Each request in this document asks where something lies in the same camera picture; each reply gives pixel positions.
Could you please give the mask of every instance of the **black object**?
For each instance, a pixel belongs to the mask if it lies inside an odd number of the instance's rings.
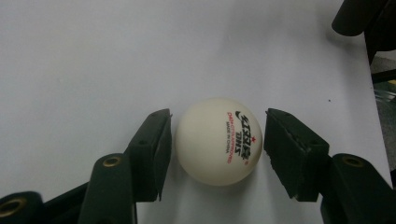
[[[99,159],[91,180],[46,203],[35,192],[0,200],[0,223],[137,223],[139,202],[162,195],[171,156],[169,109],[150,114],[123,154]]]
[[[370,162],[330,158],[329,145],[293,115],[271,108],[267,114],[264,150],[290,197],[312,202],[322,194],[325,224],[396,223],[396,193]]]
[[[345,0],[332,22],[340,35],[364,32],[369,64],[378,51],[396,49],[396,0]],[[396,69],[372,74],[374,83],[393,80]]]

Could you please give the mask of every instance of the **white table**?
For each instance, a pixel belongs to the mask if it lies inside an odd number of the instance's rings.
[[[265,127],[268,107],[370,161],[390,183],[363,36],[331,23],[342,1],[114,0],[0,3],[0,197],[45,201],[89,180],[146,116],[225,96]],[[290,200],[262,154],[227,188],[193,181],[173,158],[163,201],[140,223],[321,223]]]

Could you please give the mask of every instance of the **ping pong ball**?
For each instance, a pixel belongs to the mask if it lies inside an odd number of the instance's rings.
[[[175,135],[177,158],[194,179],[227,186],[248,176],[262,154],[262,130],[235,100],[212,98],[192,105]]]

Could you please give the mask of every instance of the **brass screw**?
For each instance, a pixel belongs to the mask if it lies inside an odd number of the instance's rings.
[[[105,167],[113,167],[121,163],[120,157],[110,157],[103,161]]]
[[[358,168],[361,168],[364,166],[363,161],[361,161],[360,159],[358,159],[356,157],[351,157],[351,156],[344,156],[343,162],[347,165],[358,167]]]
[[[0,204],[0,217],[9,217],[26,205],[26,199],[19,197]]]

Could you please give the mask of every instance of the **printed logo on ball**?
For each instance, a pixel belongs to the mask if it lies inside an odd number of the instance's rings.
[[[240,111],[235,111],[234,113],[227,112],[227,116],[227,162],[231,163],[233,160],[233,156],[236,155],[242,158],[245,165],[248,165],[251,144],[254,144],[256,142],[256,138],[254,136],[251,136],[248,117],[242,114]],[[241,123],[240,130],[236,130],[236,122]]]

